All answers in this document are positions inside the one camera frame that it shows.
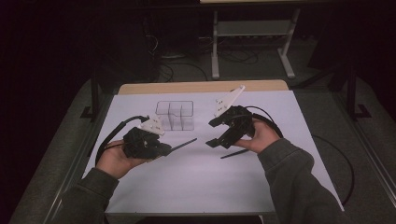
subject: person's left hand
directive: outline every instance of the person's left hand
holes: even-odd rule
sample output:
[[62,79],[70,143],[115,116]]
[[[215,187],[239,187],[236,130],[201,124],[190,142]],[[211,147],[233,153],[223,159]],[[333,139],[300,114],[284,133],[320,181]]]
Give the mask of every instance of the person's left hand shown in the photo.
[[102,170],[117,179],[125,176],[132,168],[147,162],[146,159],[127,158],[123,152],[123,140],[109,143],[96,164],[96,168]]

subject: white sheet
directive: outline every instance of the white sheet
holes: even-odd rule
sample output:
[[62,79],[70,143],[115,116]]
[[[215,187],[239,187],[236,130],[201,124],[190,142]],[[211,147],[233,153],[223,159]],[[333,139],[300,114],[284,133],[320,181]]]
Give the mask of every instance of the white sheet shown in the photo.
[[[205,144],[208,140],[220,137],[228,128],[225,125],[217,128],[208,125],[214,118],[215,100],[224,94],[209,92],[114,97],[85,174],[94,166],[99,145],[121,121],[132,116],[154,115],[159,101],[194,103],[194,130],[166,132],[160,138],[161,142],[175,147],[192,138],[198,139],[168,157],[135,167],[120,180],[106,210],[108,213],[259,214],[275,211],[264,170],[255,153],[247,152],[222,160],[221,156],[241,148],[230,147],[227,150]],[[245,91],[234,105],[255,105],[266,110],[287,139],[313,155],[313,175],[338,200],[292,91]],[[249,110],[263,115],[259,110]],[[139,120],[132,121],[114,140],[121,139],[138,124]]]

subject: forearm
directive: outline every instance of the forearm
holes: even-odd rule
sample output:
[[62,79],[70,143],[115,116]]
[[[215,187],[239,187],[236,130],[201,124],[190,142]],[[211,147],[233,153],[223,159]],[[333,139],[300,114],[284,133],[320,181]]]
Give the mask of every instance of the forearm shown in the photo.
[[119,181],[92,169],[62,197],[62,209],[51,223],[102,223],[108,201]]
[[280,139],[258,156],[281,223],[349,223],[333,195],[311,174],[309,153]]

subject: person's right hand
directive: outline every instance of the person's right hand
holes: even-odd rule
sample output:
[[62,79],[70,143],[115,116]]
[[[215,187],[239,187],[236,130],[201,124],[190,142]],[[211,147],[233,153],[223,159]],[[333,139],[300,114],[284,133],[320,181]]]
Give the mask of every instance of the person's right hand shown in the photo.
[[244,147],[256,153],[260,153],[280,138],[274,129],[268,126],[264,121],[253,119],[253,126],[256,130],[254,136],[250,136],[252,137],[250,140],[239,139],[234,144],[235,146]]

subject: white shelf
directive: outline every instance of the white shelf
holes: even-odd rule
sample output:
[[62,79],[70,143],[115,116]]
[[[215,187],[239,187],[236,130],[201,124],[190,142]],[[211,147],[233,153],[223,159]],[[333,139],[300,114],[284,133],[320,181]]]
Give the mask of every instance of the white shelf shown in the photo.
[[218,36],[286,35],[290,21],[219,21]]

